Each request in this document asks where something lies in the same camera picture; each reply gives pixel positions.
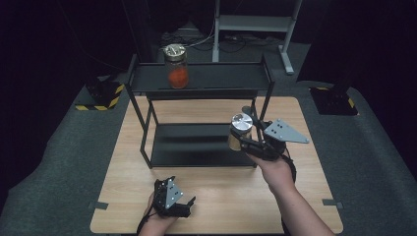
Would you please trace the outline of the silver-lidded glass jar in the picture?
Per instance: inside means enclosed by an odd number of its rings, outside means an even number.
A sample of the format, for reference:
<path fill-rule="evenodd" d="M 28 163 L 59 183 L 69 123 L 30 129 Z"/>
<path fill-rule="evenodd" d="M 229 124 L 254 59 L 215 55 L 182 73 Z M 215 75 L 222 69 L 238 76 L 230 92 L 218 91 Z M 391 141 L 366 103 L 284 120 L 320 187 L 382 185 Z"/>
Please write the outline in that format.
<path fill-rule="evenodd" d="M 230 149 L 239 151 L 241 149 L 240 139 L 252 138 L 253 120 L 245 113 L 235 114 L 231 118 L 229 126 L 230 134 L 228 136 L 228 146 Z"/>

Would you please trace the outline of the black yellow striped stand base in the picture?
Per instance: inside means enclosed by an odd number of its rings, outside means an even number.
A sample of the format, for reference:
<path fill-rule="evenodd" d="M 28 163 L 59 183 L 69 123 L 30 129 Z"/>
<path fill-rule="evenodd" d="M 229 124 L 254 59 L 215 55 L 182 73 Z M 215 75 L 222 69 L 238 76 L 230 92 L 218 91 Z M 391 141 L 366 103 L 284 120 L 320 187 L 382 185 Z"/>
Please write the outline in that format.
<path fill-rule="evenodd" d="M 89 80 L 75 100 L 75 108 L 80 111 L 113 109 L 117 104 L 124 85 L 116 75 L 96 77 Z"/>
<path fill-rule="evenodd" d="M 355 116 L 358 110 L 347 94 L 347 88 L 333 86 L 331 88 L 310 88 L 310 94 L 322 115 Z"/>

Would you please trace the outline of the black two-tier metal shelf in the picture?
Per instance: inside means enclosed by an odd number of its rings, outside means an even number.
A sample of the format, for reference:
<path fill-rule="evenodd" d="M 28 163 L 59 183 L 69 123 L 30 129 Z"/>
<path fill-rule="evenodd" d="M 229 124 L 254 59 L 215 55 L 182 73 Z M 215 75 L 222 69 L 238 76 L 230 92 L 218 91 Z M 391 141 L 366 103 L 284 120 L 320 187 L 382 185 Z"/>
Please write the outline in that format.
<path fill-rule="evenodd" d="M 127 92 L 143 129 L 140 153 L 149 168 L 252 166 L 226 141 L 228 123 L 161 123 L 153 104 L 168 100 L 249 100 L 250 113 L 265 117 L 275 80 L 268 62 L 205 62 L 188 66 L 190 82 L 170 88 L 162 63 L 134 67 Z"/>

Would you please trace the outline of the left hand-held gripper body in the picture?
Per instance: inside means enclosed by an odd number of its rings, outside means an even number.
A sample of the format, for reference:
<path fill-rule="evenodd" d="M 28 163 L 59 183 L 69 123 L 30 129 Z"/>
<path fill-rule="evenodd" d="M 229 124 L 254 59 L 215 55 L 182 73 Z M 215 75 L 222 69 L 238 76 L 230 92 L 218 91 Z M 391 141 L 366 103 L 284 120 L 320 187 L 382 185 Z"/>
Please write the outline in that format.
<path fill-rule="evenodd" d="M 152 207 L 161 217 L 189 217 L 191 208 L 186 204 L 178 204 L 183 195 L 174 181 L 156 180 Z"/>

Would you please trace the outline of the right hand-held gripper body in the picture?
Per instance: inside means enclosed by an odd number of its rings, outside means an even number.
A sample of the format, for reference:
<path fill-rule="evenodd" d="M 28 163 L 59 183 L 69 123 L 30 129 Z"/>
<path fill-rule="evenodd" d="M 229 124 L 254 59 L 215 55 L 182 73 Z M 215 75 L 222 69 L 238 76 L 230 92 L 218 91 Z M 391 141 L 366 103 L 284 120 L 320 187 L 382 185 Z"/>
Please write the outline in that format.
<path fill-rule="evenodd" d="M 275 161 L 283 155 L 287 143 L 308 144 L 310 140 L 285 123 L 282 119 L 271 121 L 272 124 L 262 131 L 263 138 L 258 147 L 250 148 L 246 153 L 262 160 Z"/>

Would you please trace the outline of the grey metal stand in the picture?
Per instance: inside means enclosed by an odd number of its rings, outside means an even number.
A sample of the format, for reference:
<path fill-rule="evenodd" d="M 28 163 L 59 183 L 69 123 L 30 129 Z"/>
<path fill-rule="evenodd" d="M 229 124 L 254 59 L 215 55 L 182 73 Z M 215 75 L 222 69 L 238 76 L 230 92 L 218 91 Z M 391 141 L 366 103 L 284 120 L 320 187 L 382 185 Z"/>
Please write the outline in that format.
<path fill-rule="evenodd" d="M 283 43 L 278 46 L 278 54 L 286 74 L 293 75 L 295 73 L 287 50 L 303 0 L 295 0 L 290 17 L 222 15 L 220 13 L 220 0 L 214 1 L 214 36 L 211 54 L 213 62 L 219 61 L 219 33 L 222 30 L 284 32 L 285 38 Z"/>

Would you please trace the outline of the person's right hand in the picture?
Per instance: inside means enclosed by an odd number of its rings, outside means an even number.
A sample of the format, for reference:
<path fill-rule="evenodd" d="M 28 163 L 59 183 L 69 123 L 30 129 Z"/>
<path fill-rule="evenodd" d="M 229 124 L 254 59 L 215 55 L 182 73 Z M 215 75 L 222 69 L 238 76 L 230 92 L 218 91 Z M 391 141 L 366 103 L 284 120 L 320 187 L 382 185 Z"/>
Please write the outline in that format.
<path fill-rule="evenodd" d="M 278 195 L 295 189 L 291 169 L 284 160 L 266 161 L 251 154 L 249 157 L 260 166 L 263 177 L 273 194 Z"/>

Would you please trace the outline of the person's left hand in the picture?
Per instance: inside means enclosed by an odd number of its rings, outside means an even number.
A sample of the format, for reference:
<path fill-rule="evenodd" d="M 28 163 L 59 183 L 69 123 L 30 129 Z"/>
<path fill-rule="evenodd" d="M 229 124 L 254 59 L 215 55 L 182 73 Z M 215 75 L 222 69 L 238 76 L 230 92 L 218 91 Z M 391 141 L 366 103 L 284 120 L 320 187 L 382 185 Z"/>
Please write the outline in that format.
<path fill-rule="evenodd" d="M 144 211 L 144 223 L 138 236 L 164 236 L 166 231 L 178 220 L 177 217 L 161 217 L 152 207 L 153 194 L 150 194 Z"/>

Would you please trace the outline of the gold-lidded glass jar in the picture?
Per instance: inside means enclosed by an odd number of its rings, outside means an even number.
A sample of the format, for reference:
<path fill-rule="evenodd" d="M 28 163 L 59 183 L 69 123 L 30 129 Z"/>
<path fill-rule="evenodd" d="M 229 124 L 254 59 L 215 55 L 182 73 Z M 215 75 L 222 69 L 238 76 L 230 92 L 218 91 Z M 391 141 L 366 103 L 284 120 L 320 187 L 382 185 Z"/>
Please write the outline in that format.
<path fill-rule="evenodd" d="M 187 51 L 182 44 L 172 43 L 162 48 L 168 82 L 174 89 L 183 89 L 189 82 Z"/>

